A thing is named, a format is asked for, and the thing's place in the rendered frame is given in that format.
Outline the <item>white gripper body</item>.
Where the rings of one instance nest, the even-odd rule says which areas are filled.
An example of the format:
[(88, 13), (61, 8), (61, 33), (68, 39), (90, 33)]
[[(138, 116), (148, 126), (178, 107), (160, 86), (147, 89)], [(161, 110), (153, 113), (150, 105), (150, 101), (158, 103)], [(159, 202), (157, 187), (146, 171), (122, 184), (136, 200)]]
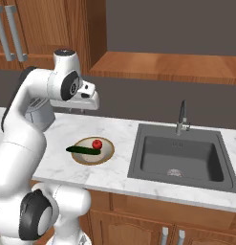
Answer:
[(81, 93), (76, 94), (70, 100), (51, 100), (51, 105), (54, 107), (76, 108), (82, 110), (98, 110), (99, 97), (97, 91), (92, 96)]

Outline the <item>dark green cucumber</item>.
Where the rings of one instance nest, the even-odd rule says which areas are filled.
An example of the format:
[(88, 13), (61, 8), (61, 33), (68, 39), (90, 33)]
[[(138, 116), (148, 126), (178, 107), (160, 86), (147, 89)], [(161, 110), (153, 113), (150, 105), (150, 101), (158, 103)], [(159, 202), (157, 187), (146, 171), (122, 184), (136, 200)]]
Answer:
[(79, 153), (79, 154), (87, 154), (87, 155), (99, 155), (100, 149), (94, 149), (85, 146), (78, 146), (78, 145), (71, 145), (66, 148), (66, 151), (72, 153)]

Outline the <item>tan rimmed bowl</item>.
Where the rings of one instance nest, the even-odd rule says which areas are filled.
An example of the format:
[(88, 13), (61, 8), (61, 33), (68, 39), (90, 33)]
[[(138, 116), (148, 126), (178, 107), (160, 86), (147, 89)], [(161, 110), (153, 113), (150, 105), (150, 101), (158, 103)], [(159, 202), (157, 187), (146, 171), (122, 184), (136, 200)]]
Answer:
[(102, 138), (102, 137), (83, 138), (77, 143), (75, 143), (75, 145), (92, 147), (92, 143), (94, 140), (100, 140), (102, 142), (102, 148), (100, 149), (100, 153), (98, 155), (73, 153), (72, 157), (76, 162), (82, 165), (100, 165), (112, 158), (115, 152), (115, 147), (113, 143), (106, 138)]

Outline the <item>dark grey sink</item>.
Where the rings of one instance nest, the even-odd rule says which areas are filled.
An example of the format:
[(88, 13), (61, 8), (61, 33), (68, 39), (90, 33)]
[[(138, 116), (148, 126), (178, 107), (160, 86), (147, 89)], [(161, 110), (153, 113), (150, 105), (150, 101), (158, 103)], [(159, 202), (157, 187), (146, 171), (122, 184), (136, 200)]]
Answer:
[(141, 123), (130, 178), (236, 193), (236, 175), (219, 131)]

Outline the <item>grey metal tap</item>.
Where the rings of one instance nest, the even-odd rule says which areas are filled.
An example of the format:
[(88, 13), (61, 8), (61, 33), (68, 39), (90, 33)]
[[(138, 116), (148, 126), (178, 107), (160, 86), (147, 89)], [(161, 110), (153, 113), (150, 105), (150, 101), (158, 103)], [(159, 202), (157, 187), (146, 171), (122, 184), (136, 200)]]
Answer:
[(186, 116), (186, 100), (182, 101), (179, 119), (176, 126), (176, 134), (180, 136), (182, 131), (188, 131), (190, 129), (190, 124), (187, 123), (187, 116)]

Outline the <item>wooden base cupboard door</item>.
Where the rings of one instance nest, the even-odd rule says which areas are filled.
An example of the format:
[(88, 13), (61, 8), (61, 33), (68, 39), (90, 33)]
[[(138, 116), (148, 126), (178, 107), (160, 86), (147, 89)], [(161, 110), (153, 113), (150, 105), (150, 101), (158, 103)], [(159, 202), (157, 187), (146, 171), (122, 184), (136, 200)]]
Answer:
[(173, 226), (125, 214), (91, 211), (94, 245), (161, 245), (161, 229), (167, 227), (170, 245)]
[(170, 245), (177, 245), (179, 230), (185, 231), (183, 245), (236, 245), (236, 234), (215, 232), (186, 226), (174, 226), (174, 237)]

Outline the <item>wooden drawer front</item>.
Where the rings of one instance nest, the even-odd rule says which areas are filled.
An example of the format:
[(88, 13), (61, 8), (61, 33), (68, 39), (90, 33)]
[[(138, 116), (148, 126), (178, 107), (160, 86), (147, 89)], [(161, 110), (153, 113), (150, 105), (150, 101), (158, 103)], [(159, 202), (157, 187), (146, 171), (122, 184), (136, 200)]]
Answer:
[(128, 212), (161, 221), (236, 231), (236, 213), (234, 212), (212, 210), (122, 194), (112, 195), (112, 207), (118, 212)]

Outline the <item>wooden wall shelf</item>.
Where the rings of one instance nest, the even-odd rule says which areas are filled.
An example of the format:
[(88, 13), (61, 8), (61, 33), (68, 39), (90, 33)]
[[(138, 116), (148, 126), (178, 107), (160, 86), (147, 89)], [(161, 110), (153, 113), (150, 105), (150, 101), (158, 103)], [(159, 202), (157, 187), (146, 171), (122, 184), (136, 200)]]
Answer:
[(236, 56), (107, 52), (91, 69), (95, 77), (236, 85)]

